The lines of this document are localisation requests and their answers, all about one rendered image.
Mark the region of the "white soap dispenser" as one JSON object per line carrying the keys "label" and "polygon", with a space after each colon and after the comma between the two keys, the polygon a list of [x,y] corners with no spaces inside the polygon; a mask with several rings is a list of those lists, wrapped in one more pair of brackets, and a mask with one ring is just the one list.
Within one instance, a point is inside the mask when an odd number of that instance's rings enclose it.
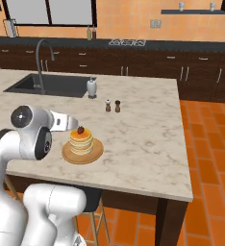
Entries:
{"label": "white soap dispenser", "polygon": [[91,99],[95,98],[96,97],[96,91],[97,91],[96,78],[95,77],[91,77],[87,81],[88,97],[91,98]]}

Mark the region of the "pancake stack with syrup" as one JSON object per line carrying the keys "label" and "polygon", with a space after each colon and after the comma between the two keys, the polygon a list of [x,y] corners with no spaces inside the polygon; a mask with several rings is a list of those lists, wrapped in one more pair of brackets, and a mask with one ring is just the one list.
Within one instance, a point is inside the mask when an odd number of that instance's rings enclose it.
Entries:
{"label": "pancake stack with syrup", "polygon": [[78,129],[70,132],[70,150],[76,155],[89,154],[93,149],[93,135],[90,129],[85,128],[82,134],[78,134]]}

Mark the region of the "dark wooden island counter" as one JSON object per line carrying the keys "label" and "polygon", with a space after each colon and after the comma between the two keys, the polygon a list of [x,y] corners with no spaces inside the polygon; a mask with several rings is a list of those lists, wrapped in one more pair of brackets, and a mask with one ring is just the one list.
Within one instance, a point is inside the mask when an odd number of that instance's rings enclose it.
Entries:
{"label": "dark wooden island counter", "polygon": [[155,246],[177,246],[188,201],[169,199],[160,194],[151,194],[135,188],[103,187],[101,184],[79,184],[74,181],[52,180],[51,177],[25,177],[20,174],[9,174],[8,177],[18,192],[23,192],[28,185],[38,183],[101,188],[106,207],[156,216]]}

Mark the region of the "dark seat wooden stool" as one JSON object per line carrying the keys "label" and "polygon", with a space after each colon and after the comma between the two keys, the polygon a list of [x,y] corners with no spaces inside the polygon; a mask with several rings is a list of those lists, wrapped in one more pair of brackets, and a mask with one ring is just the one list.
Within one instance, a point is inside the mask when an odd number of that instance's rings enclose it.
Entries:
{"label": "dark seat wooden stool", "polygon": [[15,188],[13,187],[13,184],[12,184],[10,178],[7,175],[5,175],[5,183],[6,183],[7,187],[8,187],[8,189],[10,190],[10,192],[13,194],[15,200],[19,200],[20,201],[21,199],[18,196]]}
{"label": "dark seat wooden stool", "polygon": [[98,234],[101,226],[104,226],[107,242],[110,242],[107,220],[103,207],[102,190],[100,188],[87,186],[80,186],[79,188],[82,189],[87,196],[87,204],[83,214],[86,214],[89,217],[93,235],[93,239],[87,240],[87,243],[92,246],[99,246]]}

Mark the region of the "grey wall socket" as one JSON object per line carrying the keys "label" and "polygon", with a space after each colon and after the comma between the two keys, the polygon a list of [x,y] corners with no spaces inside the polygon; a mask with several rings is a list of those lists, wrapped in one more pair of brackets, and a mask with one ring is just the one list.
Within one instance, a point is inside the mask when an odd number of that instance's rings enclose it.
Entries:
{"label": "grey wall socket", "polygon": [[160,29],[162,26],[162,21],[160,19],[151,19],[150,27]]}

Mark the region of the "dark sink basin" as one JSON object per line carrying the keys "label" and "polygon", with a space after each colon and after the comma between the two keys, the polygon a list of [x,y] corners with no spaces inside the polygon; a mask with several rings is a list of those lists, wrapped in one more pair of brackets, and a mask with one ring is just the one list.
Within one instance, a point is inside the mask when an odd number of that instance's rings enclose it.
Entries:
{"label": "dark sink basin", "polygon": [[[46,95],[82,98],[87,90],[89,77],[43,74]],[[31,73],[5,89],[5,92],[41,94],[39,75]]]}

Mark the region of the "black framed window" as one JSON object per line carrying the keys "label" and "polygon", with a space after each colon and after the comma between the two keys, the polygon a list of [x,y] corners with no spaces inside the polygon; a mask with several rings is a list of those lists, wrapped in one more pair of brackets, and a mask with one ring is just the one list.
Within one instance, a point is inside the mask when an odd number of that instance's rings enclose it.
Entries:
{"label": "black framed window", "polygon": [[96,0],[2,0],[18,26],[96,27]]}

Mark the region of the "hob with white rings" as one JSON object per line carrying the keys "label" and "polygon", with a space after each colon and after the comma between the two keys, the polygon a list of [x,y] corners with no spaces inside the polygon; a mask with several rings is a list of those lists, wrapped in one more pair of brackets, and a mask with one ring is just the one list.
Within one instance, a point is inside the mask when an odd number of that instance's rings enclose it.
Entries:
{"label": "hob with white rings", "polygon": [[145,39],[121,39],[115,38],[109,42],[110,46],[136,46],[144,47],[146,44]]}

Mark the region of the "dark brown cupboard run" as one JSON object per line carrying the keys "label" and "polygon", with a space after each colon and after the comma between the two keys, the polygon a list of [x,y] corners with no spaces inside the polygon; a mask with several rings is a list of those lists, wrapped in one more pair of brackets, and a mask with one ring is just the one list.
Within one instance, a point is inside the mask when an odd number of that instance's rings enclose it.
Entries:
{"label": "dark brown cupboard run", "polygon": [[[131,47],[40,48],[44,74],[82,76],[121,75],[174,79],[179,98],[225,103],[225,47],[208,43],[159,44],[147,49]],[[38,71],[35,48],[0,44],[0,69]]]}

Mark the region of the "round wooden plate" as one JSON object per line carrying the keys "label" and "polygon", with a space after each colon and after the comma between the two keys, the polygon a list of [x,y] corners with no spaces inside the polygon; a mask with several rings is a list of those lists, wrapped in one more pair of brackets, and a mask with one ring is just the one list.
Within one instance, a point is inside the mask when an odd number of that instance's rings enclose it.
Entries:
{"label": "round wooden plate", "polygon": [[86,155],[76,155],[70,150],[70,143],[66,142],[62,147],[62,157],[73,164],[87,164],[98,160],[104,151],[103,144],[100,140],[95,138],[93,140],[93,149],[89,154]]}

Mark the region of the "dark wall shelf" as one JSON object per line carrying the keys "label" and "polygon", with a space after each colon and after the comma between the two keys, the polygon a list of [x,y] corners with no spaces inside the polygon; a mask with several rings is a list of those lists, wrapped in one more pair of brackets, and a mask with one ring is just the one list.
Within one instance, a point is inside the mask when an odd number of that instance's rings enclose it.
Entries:
{"label": "dark wall shelf", "polygon": [[162,10],[161,14],[225,14],[222,10]]}

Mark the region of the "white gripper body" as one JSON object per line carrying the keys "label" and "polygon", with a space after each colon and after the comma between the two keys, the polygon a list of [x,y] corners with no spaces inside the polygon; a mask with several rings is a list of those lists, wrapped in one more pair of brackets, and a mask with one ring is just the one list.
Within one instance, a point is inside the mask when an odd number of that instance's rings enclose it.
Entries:
{"label": "white gripper body", "polygon": [[79,122],[76,118],[68,115],[64,122],[64,129],[66,131],[72,131],[78,128]]}

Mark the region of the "dark grey curved tap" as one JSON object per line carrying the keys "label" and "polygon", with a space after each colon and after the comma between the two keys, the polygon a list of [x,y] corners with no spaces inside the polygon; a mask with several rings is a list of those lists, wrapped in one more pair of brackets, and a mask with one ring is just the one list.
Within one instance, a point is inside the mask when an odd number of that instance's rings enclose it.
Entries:
{"label": "dark grey curved tap", "polygon": [[45,86],[44,86],[44,82],[42,79],[42,74],[41,74],[41,68],[40,68],[40,59],[39,59],[39,49],[42,43],[46,43],[47,46],[50,49],[51,52],[51,60],[54,61],[55,60],[55,56],[54,56],[54,52],[53,52],[53,48],[51,46],[51,44],[49,43],[49,41],[46,38],[41,39],[38,43],[37,43],[37,48],[36,48],[36,62],[37,62],[37,72],[38,72],[38,78],[39,78],[39,83],[40,83],[40,87],[41,87],[41,94],[45,95]]}

